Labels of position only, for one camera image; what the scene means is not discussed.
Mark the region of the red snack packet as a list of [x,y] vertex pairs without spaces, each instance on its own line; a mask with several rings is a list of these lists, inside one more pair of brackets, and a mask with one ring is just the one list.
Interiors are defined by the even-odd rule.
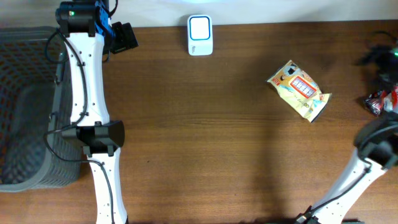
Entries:
[[383,99],[383,109],[387,112],[397,113],[397,85],[393,90]]

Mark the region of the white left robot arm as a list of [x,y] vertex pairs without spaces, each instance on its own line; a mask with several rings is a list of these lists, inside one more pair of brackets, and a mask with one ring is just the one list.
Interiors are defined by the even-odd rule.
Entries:
[[103,85],[103,56],[138,47],[129,23],[112,22],[107,1],[63,1],[55,11],[57,34],[64,41],[72,80],[70,125],[62,137],[79,147],[90,165],[97,223],[128,223],[119,164],[124,124],[111,120]]

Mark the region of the black snack packet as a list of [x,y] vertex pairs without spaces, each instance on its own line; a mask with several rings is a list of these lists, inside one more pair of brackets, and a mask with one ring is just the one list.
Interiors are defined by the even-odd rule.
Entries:
[[391,93],[385,90],[379,90],[370,94],[364,100],[364,105],[374,116],[379,116],[383,111],[392,111],[393,104]]

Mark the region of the yellow snack bag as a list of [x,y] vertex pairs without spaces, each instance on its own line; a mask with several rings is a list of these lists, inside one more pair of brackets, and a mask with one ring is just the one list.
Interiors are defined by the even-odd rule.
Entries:
[[311,76],[289,60],[267,79],[278,95],[302,118],[314,122],[331,100],[331,93],[321,91]]

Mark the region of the grey plastic lattice basket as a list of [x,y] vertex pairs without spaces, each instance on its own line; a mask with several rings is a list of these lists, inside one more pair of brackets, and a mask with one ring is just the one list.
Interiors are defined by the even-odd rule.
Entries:
[[58,134],[70,123],[65,44],[53,27],[1,29],[1,191],[60,188],[80,174],[79,149]]

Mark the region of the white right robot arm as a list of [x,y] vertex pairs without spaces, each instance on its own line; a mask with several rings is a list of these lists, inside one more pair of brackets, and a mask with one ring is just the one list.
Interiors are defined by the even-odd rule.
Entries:
[[298,215],[295,223],[343,223],[362,193],[397,165],[397,109],[364,126],[354,140],[354,152],[328,193]]

